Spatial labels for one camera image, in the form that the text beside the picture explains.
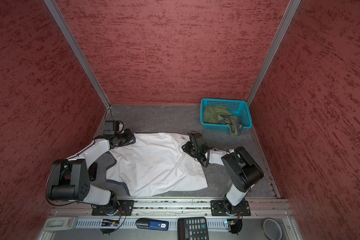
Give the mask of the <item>white tank top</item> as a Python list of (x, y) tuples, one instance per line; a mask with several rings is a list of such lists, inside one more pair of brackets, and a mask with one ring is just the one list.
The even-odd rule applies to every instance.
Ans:
[(107, 181), (124, 183), (132, 197), (207, 188), (201, 164), (182, 149), (189, 136), (141, 133), (135, 134), (135, 138), (131, 145), (110, 150), (116, 162), (107, 168)]

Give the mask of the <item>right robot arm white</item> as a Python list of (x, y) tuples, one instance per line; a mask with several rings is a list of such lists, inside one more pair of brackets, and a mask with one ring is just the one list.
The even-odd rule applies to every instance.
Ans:
[(213, 216), (249, 216), (245, 197), (263, 177), (264, 172), (249, 152), (242, 146), (233, 150), (220, 150), (187, 142), (182, 150), (203, 167), (210, 164), (224, 166), (232, 185), (222, 201), (212, 201)]

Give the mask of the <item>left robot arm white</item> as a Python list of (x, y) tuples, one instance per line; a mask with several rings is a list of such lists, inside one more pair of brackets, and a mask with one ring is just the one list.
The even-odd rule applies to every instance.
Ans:
[(89, 168), (109, 150), (135, 142), (136, 138), (130, 129), (113, 135), (100, 135), (75, 155), (53, 162), (45, 187), (47, 202), (55, 207), (58, 205), (53, 204), (53, 201), (66, 201), (65, 205), (85, 203), (104, 215), (120, 214), (122, 208), (116, 194), (93, 186)]

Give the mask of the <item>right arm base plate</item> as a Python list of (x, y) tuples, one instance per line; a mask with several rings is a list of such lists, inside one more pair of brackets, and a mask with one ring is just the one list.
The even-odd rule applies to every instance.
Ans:
[(238, 217), (239, 215), (248, 217), (251, 216), (249, 202), (243, 200), (237, 206), (232, 206), (228, 200), (211, 201), (212, 216), (231, 216)]

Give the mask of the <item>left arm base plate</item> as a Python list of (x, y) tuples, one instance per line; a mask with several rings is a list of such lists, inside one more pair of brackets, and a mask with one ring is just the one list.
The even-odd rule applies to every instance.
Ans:
[(118, 200), (116, 207), (91, 205), (92, 216), (130, 216), (134, 207), (134, 200)]

